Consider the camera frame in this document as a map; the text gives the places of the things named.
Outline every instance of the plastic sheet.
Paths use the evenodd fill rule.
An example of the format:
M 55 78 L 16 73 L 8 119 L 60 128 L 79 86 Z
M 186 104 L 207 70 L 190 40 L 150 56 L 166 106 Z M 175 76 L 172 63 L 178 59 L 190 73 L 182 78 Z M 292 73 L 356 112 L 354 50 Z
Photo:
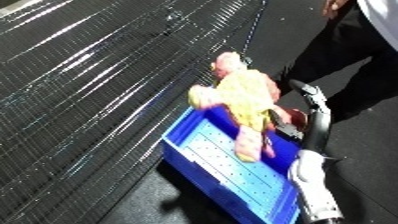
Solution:
M 159 160 L 255 0 L 42 0 L 0 18 L 0 222 L 96 223 Z

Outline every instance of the pink plush toy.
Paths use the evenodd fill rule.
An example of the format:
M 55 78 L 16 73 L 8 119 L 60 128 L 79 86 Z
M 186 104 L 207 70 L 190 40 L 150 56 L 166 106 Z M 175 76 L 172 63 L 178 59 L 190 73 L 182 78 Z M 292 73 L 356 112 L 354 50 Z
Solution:
M 269 110 L 274 110 L 285 123 L 303 127 L 306 116 L 295 109 L 275 105 L 280 91 L 268 75 L 248 69 L 235 52 L 225 52 L 212 63 L 215 87 L 194 85 L 188 93 L 189 103 L 206 110 L 224 106 L 239 127 L 235 139 L 235 154 L 245 162 L 260 160 L 261 151 L 273 158 L 275 153 L 267 144 L 265 132 L 274 129 Z

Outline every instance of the floor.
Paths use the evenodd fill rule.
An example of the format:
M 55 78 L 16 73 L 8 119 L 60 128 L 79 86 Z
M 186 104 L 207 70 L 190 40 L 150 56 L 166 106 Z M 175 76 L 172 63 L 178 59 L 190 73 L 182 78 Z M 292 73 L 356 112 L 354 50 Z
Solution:
M 248 51 L 254 60 L 253 67 L 272 75 L 300 53 L 325 23 L 320 15 L 322 2 L 270 1 Z M 242 37 L 247 29 L 242 29 L 231 45 L 243 45 Z M 330 96 L 345 85 L 362 63 L 365 62 L 314 84 Z M 280 103 L 303 107 L 294 93 Z M 346 159 L 327 173 L 326 183 L 345 215 L 345 223 L 398 223 L 396 111 L 398 99 L 390 99 L 333 127 L 328 153 Z M 235 221 L 162 161 L 101 222 L 141 223 L 229 224 Z

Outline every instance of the person's leg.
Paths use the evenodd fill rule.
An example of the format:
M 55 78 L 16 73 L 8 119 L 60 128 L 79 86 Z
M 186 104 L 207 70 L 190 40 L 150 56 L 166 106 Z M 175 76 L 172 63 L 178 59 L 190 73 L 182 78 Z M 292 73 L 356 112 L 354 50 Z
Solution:
M 373 44 L 375 32 L 356 1 L 344 5 L 338 17 L 328 22 L 304 52 L 272 77 L 281 95 L 291 90 L 290 79 L 310 83 L 367 58 L 378 48 Z
M 398 95 L 398 52 L 387 48 L 362 66 L 342 91 L 327 100 L 335 123 Z

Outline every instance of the blue plastic crate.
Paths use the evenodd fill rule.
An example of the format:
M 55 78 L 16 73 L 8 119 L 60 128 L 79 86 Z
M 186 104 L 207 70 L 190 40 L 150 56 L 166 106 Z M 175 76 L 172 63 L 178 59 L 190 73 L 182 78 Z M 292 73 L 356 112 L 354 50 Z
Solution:
M 297 192 L 286 173 L 298 147 L 269 133 L 277 157 L 244 163 L 233 152 L 236 134 L 223 108 L 190 108 L 163 135 L 164 159 L 239 223 L 295 223 Z

